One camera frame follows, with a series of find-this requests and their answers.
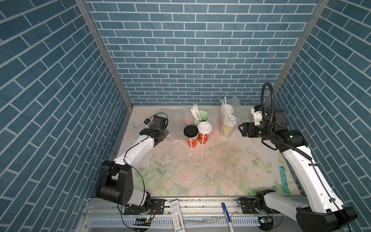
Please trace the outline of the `clear plastic carrier bag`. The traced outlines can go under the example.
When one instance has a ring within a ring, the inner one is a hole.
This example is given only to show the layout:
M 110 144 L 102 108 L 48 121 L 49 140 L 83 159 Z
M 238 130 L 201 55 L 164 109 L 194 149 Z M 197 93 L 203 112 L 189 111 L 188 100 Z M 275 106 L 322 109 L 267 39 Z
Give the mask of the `clear plastic carrier bag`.
M 219 133 L 224 139 L 230 138 L 232 131 L 242 118 L 242 108 L 237 96 L 220 99 Z

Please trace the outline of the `red cup black lid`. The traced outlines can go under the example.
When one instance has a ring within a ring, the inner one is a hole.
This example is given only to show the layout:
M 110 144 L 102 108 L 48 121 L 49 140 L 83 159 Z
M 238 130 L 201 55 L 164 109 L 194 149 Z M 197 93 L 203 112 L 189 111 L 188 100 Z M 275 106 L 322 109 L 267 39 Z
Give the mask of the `red cup black lid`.
M 190 148 L 195 148 L 198 141 L 199 130 L 195 125 L 188 125 L 183 130 L 184 136 L 186 137 L 187 144 Z

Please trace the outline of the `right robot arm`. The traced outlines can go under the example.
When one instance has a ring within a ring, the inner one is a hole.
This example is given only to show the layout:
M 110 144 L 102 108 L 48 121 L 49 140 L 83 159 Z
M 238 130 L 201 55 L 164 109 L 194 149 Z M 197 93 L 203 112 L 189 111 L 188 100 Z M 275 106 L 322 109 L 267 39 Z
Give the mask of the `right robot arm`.
M 278 211 L 296 221 L 304 232 L 333 232 L 349 226 L 357 219 L 354 208 L 346 206 L 334 193 L 315 163 L 309 144 L 299 130 L 289 130 L 283 110 L 274 109 L 274 93 L 271 83 L 263 84 L 260 100 L 264 101 L 265 89 L 269 88 L 271 106 L 262 104 L 252 109 L 254 122 L 238 126 L 243 137 L 261 138 L 263 144 L 270 141 L 290 164 L 301 184 L 307 200 L 298 202 L 278 194 L 273 189 L 258 191 L 254 204 L 256 211 L 269 214 Z

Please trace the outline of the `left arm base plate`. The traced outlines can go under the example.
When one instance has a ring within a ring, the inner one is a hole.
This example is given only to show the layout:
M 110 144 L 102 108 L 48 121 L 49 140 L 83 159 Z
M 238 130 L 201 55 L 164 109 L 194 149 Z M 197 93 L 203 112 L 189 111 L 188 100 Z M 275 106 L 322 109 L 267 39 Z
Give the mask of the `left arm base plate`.
M 146 202 L 145 206 L 134 206 L 130 205 L 127 206 L 124 210 L 124 215 L 139 215 L 144 214 L 147 215 L 151 212 L 151 214 L 155 215 L 163 215 L 165 209 L 165 199 L 151 199 L 150 203 Z

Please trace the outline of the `beige cup white lid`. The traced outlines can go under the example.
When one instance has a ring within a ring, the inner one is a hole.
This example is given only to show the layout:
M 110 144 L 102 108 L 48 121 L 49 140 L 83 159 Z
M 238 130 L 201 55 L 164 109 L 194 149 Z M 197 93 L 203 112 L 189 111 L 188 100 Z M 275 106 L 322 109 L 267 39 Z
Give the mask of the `beige cup white lid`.
M 229 119 L 222 120 L 221 137 L 227 138 L 232 131 L 232 128 L 237 122 L 237 118 L 234 115 L 230 115 Z

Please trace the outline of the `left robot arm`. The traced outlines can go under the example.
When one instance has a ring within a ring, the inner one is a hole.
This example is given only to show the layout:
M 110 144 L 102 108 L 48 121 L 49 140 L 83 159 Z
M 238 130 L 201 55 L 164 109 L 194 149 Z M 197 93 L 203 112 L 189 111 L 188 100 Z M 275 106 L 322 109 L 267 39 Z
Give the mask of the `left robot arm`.
M 112 161 L 103 162 L 97 180 L 97 198 L 120 206 L 136 206 L 144 211 L 150 209 L 150 193 L 145 187 L 142 190 L 134 187 L 133 171 L 139 171 L 137 166 L 145 154 L 169 134 L 168 122 L 167 114 L 154 114 L 145 120 L 147 127 L 140 131 L 140 136 L 126 152 Z

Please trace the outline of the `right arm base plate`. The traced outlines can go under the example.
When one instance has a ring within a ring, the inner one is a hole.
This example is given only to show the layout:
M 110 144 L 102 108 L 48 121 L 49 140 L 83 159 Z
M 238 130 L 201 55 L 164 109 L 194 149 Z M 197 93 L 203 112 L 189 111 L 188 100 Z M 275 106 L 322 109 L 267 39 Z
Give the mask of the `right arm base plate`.
M 240 197 L 237 199 L 237 203 L 240 205 L 243 214 L 280 214 L 277 210 L 258 209 L 255 197 Z

